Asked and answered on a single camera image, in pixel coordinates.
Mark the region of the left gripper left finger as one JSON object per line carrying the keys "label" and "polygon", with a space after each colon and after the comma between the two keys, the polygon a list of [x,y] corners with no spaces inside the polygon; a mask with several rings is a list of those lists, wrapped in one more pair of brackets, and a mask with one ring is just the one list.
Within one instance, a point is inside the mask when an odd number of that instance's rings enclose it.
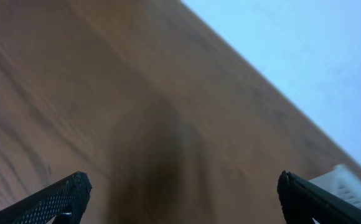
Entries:
{"label": "left gripper left finger", "polygon": [[84,172],[72,175],[0,211],[0,224],[80,223],[91,183]]}

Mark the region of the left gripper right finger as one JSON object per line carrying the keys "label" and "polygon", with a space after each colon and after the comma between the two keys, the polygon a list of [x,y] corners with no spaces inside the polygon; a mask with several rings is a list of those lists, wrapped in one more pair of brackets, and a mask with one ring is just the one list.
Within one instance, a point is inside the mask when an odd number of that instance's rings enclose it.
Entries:
{"label": "left gripper right finger", "polygon": [[282,171],[277,193],[287,224],[361,224],[361,209],[292,172]]}

